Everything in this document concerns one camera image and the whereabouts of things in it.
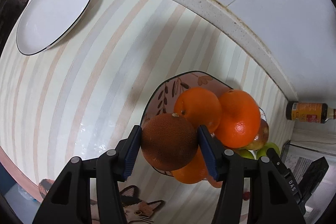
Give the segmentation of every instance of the bottle label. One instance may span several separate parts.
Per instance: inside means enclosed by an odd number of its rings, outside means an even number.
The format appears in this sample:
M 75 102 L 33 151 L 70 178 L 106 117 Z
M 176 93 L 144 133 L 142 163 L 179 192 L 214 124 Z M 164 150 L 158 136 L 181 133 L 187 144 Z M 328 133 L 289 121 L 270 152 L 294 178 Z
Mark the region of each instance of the bottle label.
M 292 107 L 292 120 L 321 123 L 321 114 L 322 104 L 294 103 Z

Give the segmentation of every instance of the silver screw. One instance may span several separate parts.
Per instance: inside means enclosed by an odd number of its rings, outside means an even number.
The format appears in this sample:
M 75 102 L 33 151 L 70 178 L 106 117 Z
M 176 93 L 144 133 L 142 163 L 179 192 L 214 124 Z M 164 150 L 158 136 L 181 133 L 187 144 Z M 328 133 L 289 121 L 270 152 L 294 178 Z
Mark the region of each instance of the silver screw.
M 268 163 L 269 162 L 269 158 L 266 157 L 266 156 L 262 156 L 261 157 L 261 161 L 264 162 L 264 163 Z
M 79 157 L 73 157 L 71 159 L 71 163 L 76 164 L 77 162 L 79 162 Z
M 225 149 L 224 154 L 226 156 L 232 156 L 234 154 L 234 152 L 231 149 Z
M 107 156 L 114 156 L 116 153 L 117 153 L 116 150 L 110 149 L 106 152 L 106 155 Z

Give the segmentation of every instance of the cat face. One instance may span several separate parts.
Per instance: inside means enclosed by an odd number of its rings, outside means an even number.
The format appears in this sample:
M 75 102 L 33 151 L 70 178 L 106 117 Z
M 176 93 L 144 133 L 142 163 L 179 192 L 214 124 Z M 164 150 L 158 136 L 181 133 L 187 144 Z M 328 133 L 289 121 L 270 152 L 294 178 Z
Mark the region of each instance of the cat face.
M 53 183 L 54 181 L 49 179 L 44 179 L 39 183 L 40 194 L 43 198 L 45 198 Z M 130 223 L 132 221 L 143 221 L 150 224 L 153 223 L 153 220 L 151 220 L 150 218 L 156 210 L 158 210 L 165 204 L 165 202 L 163 200 L 157 200 L 147 203 L 146 201 L 141 200 L 138 197 L 139 188 L 135 185 L 128 186 L 120 191 L 120 198 L 124 207 L 127 223 Z M 97 202 L 91 200 L 90 207 L 92 223 L 99 224 L 99 212 Z
M 150 217 L 154 214 L 156 209 L 164 205 L 163 200 L 157 200 L 147 203 L 138 198 L 139 188 L 135 185 L 126 187 L 120 192 L 121 202 L 124 207 L 127 222 L 144 221 L 152 223 Z

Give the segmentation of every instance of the sauce bottle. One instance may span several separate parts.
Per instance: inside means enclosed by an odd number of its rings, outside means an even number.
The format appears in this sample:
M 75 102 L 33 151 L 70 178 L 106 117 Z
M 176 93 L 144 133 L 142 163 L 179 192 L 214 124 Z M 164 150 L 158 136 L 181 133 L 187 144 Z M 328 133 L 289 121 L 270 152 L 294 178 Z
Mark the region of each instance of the sauce bottle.
M 327 104 L 289 101 L 286 107 L 286 118 L 293 121 L 298 119 L 301 122 L 325 123 L 336 119 L 336 109 L 328 107 Z

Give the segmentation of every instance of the table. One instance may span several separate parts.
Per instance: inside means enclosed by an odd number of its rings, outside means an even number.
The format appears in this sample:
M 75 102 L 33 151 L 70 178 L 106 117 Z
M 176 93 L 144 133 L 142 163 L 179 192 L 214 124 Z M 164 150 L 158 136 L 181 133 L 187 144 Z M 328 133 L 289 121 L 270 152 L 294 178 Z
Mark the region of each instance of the table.
M 287 100 L 267 73 L 172 0 L 91 0 L 61 42 L 33 56 L 17 50 L 16 29 L 0 58 L 0 161 L 38 200 L 42 179 L 54 180 L 74 155 L 90 159 L 114 148 L 140 123 L 156 87 L 185 71 L 205 71 L 250 93 L 279 147 L 293 131 Z M 152 218 L 160 223 L 210 223 L 219 196 L 207 181 L 186 185 L 159 174 L 141 153 L 120 189 L 130 185 L 142 200 L 166 201 Z

